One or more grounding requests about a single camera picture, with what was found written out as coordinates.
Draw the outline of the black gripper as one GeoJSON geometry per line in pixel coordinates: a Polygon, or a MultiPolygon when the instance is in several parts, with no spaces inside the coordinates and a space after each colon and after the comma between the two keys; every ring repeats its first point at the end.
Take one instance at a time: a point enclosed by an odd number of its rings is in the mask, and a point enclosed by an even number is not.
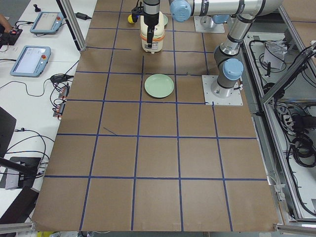
{"type": "Polygon", "coordinates": [[[148,48],[152,48],[154,27],[159,21],[160,0],[143,0],[144,23],[148,26],[147,29],[147,44],[148,48]]]}

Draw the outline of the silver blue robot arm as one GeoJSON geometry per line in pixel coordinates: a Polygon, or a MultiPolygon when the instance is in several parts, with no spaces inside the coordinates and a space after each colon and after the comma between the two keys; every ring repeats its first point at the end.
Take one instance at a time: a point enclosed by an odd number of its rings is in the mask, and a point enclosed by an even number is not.
{"type": "Polygon", "coordinates": [[[219,76],[211,85],[218,98],[231,96],[235,83],[241,78],[244,66],[234,56],[257,16],[267,15],[282,4],[280,0],[171,0],[170,13],[174,20],[184,22],[191,16],[233,15],[234,23],[227,40],[214,52],[219,76]]]}

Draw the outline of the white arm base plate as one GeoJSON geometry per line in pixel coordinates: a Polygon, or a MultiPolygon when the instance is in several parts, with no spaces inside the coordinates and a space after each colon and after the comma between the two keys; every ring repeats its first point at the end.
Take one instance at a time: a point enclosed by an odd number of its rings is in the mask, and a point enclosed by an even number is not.
{"type": "Polygon", "coordinates": [[[233,88],[222,88],[217,81],[217,75],[202,75],[204,101],[206,105],[243,106],[238,82],[233,88]]]}

